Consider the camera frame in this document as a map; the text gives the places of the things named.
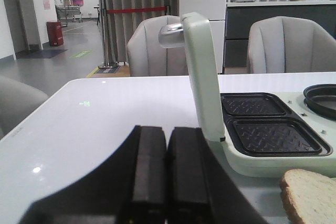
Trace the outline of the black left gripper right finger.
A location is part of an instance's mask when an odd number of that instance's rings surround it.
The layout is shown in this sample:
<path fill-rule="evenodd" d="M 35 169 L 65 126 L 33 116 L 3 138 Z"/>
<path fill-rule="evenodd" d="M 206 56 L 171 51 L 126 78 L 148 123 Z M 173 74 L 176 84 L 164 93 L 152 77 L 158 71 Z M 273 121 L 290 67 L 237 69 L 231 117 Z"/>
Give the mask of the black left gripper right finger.
<path fill-rule="evenodd" d="M 169 223 L 266 223 L 222 168 L 201 129 L 176 127 L 167 157 Z"/>

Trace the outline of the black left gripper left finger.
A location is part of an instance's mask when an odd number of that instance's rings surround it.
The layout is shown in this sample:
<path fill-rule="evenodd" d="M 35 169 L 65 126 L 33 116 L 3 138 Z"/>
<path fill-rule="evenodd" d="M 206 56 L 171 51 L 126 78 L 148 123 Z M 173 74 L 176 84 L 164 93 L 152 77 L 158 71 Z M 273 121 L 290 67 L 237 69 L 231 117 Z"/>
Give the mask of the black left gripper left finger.
<path fill-rule="evenodd" d="M 164 223 L 166 141 L 135 126 L 102 164 L 29 207 L 21 223 Z"/>

